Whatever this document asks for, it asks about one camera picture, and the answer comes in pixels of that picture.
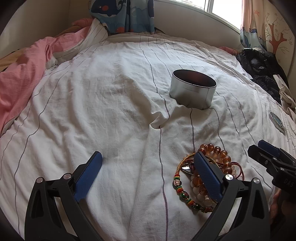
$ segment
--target white bedsheet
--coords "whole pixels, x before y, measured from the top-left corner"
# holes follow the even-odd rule
[[[217,81],[211,108],[186,108],[170,98],[170,75],[181,68]],[[193,213],[172,181],[182,158],[202,143],[225,148],[246,180],[261,180],[267,198],[272,178],[247,157],[248,147],[264,139],[296,157],[291,118],[234,56],[202,42],[111,36],[47,70],[32,96],[0,140],[0,206],[22,236],[36,178],[73,172],[96,150],[104,163],[87,204],[106,241],[191,240],[209,214]],[[282,119],[285,136],[269,120],[270,111]],[[181,180],[193,196],[183,173]]]

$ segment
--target screw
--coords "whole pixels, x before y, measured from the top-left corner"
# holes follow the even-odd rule
[[[256,184],[258,184],[258,183],[260,183],[260,180],[258,178],[254,178],[253,179],[253,182],[256,183]]]
[[[36,179],[36,182],[37,183],[41,183],[42,181],[43,181],[43,178],[42,177],[39,177],[39,178]]]
[[[64,178],[65,180],[68,180],[68,179],[71,178],[71,174],[70,174],[70,173],[67,173],[67,174],[65,174],[65,175],[63,176],[63,178]]]
[[[233,179],[233,176],[232,176],[231,174],[227,174],[227,175],[225,176],[225,178],[226,178],[227,180],[232,180],[232,179]]]

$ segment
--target colorful beaded bracelet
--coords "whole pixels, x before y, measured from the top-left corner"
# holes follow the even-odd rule
[[[219,146],[214,147],[213,144],[201,144],[198,151],[202,152],[205,157],[209,160],[210,163],[217,165],[221,171],[224,174],[232,174],[234,178],[238,178],[242,175],[242,180],[244,180],[244,173],[242,171],[242,167],[237,162],[231,162],[230,156],[228,156],[226,150],[221,150]],[[195,170],[194,163],[192,159],[189,159],[190,157],[194,156],[195,153],[192,153],[185,157],[180,164],[177,167],[176,174],[174,176],[173,181],[173,188],[176,189],[177,193],[180,196],[180,199],[186,201],[187,205],[191,207],[194,210],[202,211],[204,213],[212,212],[213,208],[216,206],[215,200],[212,200],[211,198],[207,198],[208,192],[206,187],[204,186],[198,171]],[[203,202],[203,204],[206,207],[203,207],[202,205],[196,203],[194,200],[192,200],[189,197],[189,194],[184,191],[182,188],[182,182],[180,180],[180,170],[183,170],[182,167],[187,166],[187,168],[190,168],[192,174],[191,178],[191,187],[193,188],[194,194],[197,195],[197,199],[200,202]],[[240,168],[239,175],[236,174],[235,166],[238,166]]]

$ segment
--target pink blanket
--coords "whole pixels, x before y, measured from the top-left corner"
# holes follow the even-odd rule
[[[97,27],[101,25],[98,20],[95,21]],[[56,60],[55,54],[63,56],[63,53],[65,53],[64,56],[66,56],[69,55],[69,52],[75,52],[72,49],[77,50],[75,53],[77,54],[82,50],[80,45],[88,36],[90,28],[92,29],[93,25],[86,26],[76,33],[64,34],[57,38],[46,37],[41,39],[28,48],[4,72],[0,72],[1,135],[4,132],[5,124],[18,117],[27,105],[34,88],[44,74],[46,66],[60,64],[60,60]]]

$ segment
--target cartoon tree decal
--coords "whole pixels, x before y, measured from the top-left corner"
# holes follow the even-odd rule
[[[268,26],[270,27],[270,31],[271,31],[271,34],[269,33],[269,30],[268,30],[268,27],[267,27],[267,24],[264,25],[265,27],[265,30],[266,30],[266,38],[267,37],[271,37],[271,39],[269,39],[269,42],[270,44],[272,45],[272,48],[273,48],[273,53],[276,54],[276,51],[278,49],[280,49],[284,54],[285,54],[285,51],[289,52],[288,51],[288,48],[285,47],[285,46],[282,46],[282,47],[279,47],[279,45],[282,43],[282,42],[285,42],[285,41],[290,41],[292,39],[292,37],[290,39],[286,39],[284,38],[284,33],[287,34],[288,31],[290,30],[290,28],[285,28],[283,31],[281,31],[279,33],[278,29],[276,28],[277,25],[280,25],[280,22],[283,22],[283,18],[279,19],[278,16],[277,16],[277,13],[275,13],[274,15],[276,16],[276,19],[275,21],[273,21],[272,24],[270,24],[268,22],[268,17],[269,17],[269,13],[267,13],[265,15],[266,17],[266,22],[268,23]]]

